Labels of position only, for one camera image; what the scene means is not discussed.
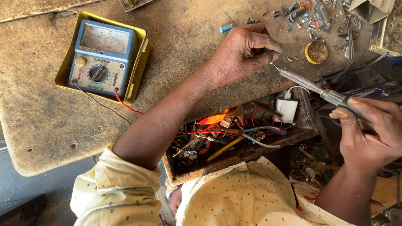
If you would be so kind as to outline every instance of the person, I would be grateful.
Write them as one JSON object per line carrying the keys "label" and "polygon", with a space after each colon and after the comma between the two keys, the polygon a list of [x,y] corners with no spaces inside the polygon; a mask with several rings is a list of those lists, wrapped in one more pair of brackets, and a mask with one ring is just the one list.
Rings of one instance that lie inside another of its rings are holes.
{"label": "person", "polygon": [[[208,92],[250,75],[282,51],[261,23],[233,28],[203,67],[143,114],[116,144],[108,144],[93,169],[77,177],[71,200],[76,225],[161,226],[157,163],[185,117]],[[345,163],[314,204],[295,190],[303,218],[295,213],[288,175],[261,157],[173,191],[179,200],[177,225],[371,225],[377,171],[402,156],[402,112],[396,104],[371,99],[350,99],[349,105],[370,123],[358,121],[348,109],[332,111],[330,116],[342,123]]]}

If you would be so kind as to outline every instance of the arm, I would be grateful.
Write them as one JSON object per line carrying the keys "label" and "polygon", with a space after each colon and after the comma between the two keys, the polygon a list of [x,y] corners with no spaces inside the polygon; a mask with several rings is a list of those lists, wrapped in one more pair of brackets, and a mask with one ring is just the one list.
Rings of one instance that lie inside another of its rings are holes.
{"label": "arm", "polygon": [[[402,111],[396,104],[366,98],[349,99],[349,105],[372,123],[359,122],[345,108],[330,113],[342,123],[340,151],[345,164],[314,204],[349,223],[370,226],[370,199],[377,172],[402,156]],[[362,128],[374,130],[378,136],[363,134]]]}
{"label": "arm", "polygon": [[113,152],[153,169],[194,105],[211,90],[246,77],[282,52],[263,24],[233,28],[214,56],[121,136]]}

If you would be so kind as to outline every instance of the multimeter display window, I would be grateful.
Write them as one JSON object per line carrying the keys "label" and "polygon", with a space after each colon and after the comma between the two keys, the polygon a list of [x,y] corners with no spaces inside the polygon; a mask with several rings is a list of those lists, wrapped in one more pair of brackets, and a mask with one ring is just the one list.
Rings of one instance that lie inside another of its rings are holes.
{"label": "multimeter display window", "polygon": [[94,25],[85,25],[81,46],[124,55],[130,34]]}

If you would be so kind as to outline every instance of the hand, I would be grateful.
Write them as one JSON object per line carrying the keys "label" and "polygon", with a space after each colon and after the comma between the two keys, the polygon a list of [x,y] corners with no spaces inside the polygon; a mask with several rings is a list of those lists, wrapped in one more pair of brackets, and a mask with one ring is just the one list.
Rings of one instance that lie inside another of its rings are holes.
{"label": "hand", "polygon": [[264,24],[234,27],[204,68],[217,88],[251,75],[276,60],[282,51]]}
{"label": "hand", "polygon": [[[348,104],[371,121],[359,122],[345,108],[337,108],[329,114],[342,123],[340,152],[348,168],[377,172],[402,157],[402,111],[398,105],[367,98],[349,99]],[[374,130],[378,136],[363,134],[362,129]]]}

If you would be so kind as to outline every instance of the shirt sleeve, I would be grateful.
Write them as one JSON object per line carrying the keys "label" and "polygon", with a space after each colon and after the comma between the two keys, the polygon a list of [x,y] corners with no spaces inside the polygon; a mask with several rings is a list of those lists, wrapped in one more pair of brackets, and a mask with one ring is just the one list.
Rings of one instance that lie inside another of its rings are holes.
{"label": "shirt sleeve", "polygon": [[155,193],[161,173],[126,162],[108,144],[97,164],[75,181],[71,209],[75,225],[155,225],[161,226],[160,201]]}
{"label": "shirt sleeve", "polygon": [[322,208],[310,203],[296,189],[295,189],[295,193],[296,193],[297,199],[299,200],[299,205],[300,205],[301,209],[303,210],[304,219],[307,222],[309,222],[315,226],[325,226],[325,225],[349,226],[349,225],[353,225],[351,223],[348,223],[348,222],[332,215],[331,213],[323,210]]}

